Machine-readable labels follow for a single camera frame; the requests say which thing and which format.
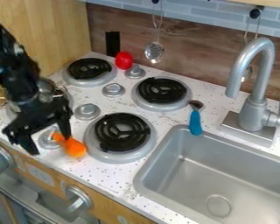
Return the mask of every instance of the orange toy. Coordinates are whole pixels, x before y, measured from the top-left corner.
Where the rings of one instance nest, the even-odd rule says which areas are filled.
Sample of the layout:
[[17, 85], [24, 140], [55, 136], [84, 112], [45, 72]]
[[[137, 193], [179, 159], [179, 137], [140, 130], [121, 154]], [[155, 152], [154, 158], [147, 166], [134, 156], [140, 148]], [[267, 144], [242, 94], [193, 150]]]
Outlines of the orange toy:
[[66, 140], [60, 133], [53, 133], [52, 139], [65, 149], [67, 155], [75, 158], [81, 158], [85, 156], [85, 144], [75, 140], [71, 136]]

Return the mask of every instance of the speckled white countertop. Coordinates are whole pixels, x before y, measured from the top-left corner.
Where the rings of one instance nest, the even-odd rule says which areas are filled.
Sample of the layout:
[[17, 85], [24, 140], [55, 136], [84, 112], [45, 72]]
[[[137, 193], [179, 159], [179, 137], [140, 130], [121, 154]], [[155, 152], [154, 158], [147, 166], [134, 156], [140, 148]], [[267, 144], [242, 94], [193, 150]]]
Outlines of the speckled white countertop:
[[[114, 59], [106, 57], [97, 53], [91, 52], [86, 56], [102, 58], [113, 63]], [[229, 110], [238, 112], [248, 94], [240, 92], [236, 99], [227, 98], [224, 95], [225, 88], [214, 84], [194, 80], [183, 76], [178, 76], [173, 73], [167, 73], [157, 69], [142, 66], [146, 71], [146, 76], [143, 79], [153, 76], [168, 76], [174, 77], [185, 84], [192, 90], [193, 99], [203, 102], [206, 106], [202, 112], [203, 130], [211, 132], [215, 135], [229, 138], [236, 142], [240, 142], [261, 151], [267, 151], [280, 156], [280, 129], [277, 131], [276, 140], [273, 146], [263, 148], [258, 145], [245, 142], [239, 138], [235, 138], [219, 132], [220, 123], [226, 116]], [[55, 73], [50, 78], [59, 85], [66, 85], [62, 80], [62, 71]], [[147, 118], [155, 127], [157, 131], [157, 143], [159, 143], [168, 130], [177, 124], [187, 124], [189, 119], [190, 107], [182, 108], [180, 110], [168, 113], [150, 112], [139, 108], [134, 104], [130, 98], [130, 92], [133, 86], [141, 80], [132, 80], [126, 78], [124, 71], [119, 71], [116, 78], [110, 83], [117, 82], [126, 88], [126, 93], [119, 98], [108, 98], [102, 95], [103, 86], [80, 88], [73, 86], [66, 86], [69, 92], [73, 95], [74, 107], [84, 104], [93, 103], [101, 108], [101, 116], [114, 112], [127, 112], [141, 115]], [[269, 108], [277, 112], [277, 101], [268, 100]], [[4, 105], [0, 106], [0, 138], [7, 140], [1, 133], [2, 128], [7, 125], [9, 119], [5, 113]], [[91, 123], [75, 119], [71, 119], [73, 128], [73, 136], [78, 140], [82, 140], [84, 130]], [[82, 184], [89, 186], [100, 193], [112, 198], [113, 200], [122, 203], [140, 214], [154, 220], [157, 223], [178, 223], [178, 224], [195, 224], [197, 222], [186, 218], [184, 215], [175, 213], [172, 210], [159, 205], [158, 203], [146, 199], [144, 196], [137, 193], [132, 185], [133, 178], [145, 163], [146, 158], [143, 158], [135, 163], [129, 164], [106, 164], [95, 160], [89, 155], [83, 159], [73, 159], [66, 157], [62, 150], [40, 150], [40, 156], [34, 157], [43, 164], [46, 164], [53, 169], [66, 174], [67, 176], [78, 180]]]

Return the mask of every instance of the faucet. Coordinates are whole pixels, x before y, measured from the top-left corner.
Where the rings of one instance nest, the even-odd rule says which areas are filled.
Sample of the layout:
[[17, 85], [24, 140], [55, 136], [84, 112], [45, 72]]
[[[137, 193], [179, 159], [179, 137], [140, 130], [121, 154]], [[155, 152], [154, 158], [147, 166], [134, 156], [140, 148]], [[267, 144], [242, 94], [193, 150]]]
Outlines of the faucet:
[[235, 98], [238, 95], [245, 70], [258, 53], [262, 53], [262, 57], [255, 85], [252, 94], [244, 102], [237, 121], [242, 129], [252, 132], [265, 126], [280, 126], [280, 104], [278, 114], [274, 113], [267, 109], [264, 97], [275, 59], [275, 47], [271, 40], [257, 38], [246, 45], [231, 69], [226, 89], [226, 96]]

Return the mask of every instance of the stove burner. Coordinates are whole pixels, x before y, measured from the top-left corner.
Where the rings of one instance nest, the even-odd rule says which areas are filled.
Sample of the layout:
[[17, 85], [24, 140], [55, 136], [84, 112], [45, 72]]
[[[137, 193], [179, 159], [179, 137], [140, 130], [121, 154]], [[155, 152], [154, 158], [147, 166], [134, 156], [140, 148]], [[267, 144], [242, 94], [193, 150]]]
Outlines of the stove burner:
[[151, 129], [140, 117], [118, 113], [105, 115], [94, 126], [102, 151], [132, 151], [143, 145]]
[[137, 91], [147, 102], [159, 104], [178, 102], [186, 95], [184, 85], [170, 79], [146, 79], [139, 84]]
[[112, 66], [103, 59], [78, 59], [68, 67], [71, 77], [76, 80], [97, 78], [112, 71]]

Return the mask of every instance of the sink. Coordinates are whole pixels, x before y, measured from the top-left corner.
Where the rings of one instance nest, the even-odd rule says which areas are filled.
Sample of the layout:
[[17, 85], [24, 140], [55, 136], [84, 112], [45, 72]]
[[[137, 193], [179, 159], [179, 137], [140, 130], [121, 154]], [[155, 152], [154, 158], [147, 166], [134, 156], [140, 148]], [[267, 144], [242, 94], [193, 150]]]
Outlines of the sink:
[[143, 196], [199, 224], [280, 224], [280, 157], [173, 127], [134, 178]]

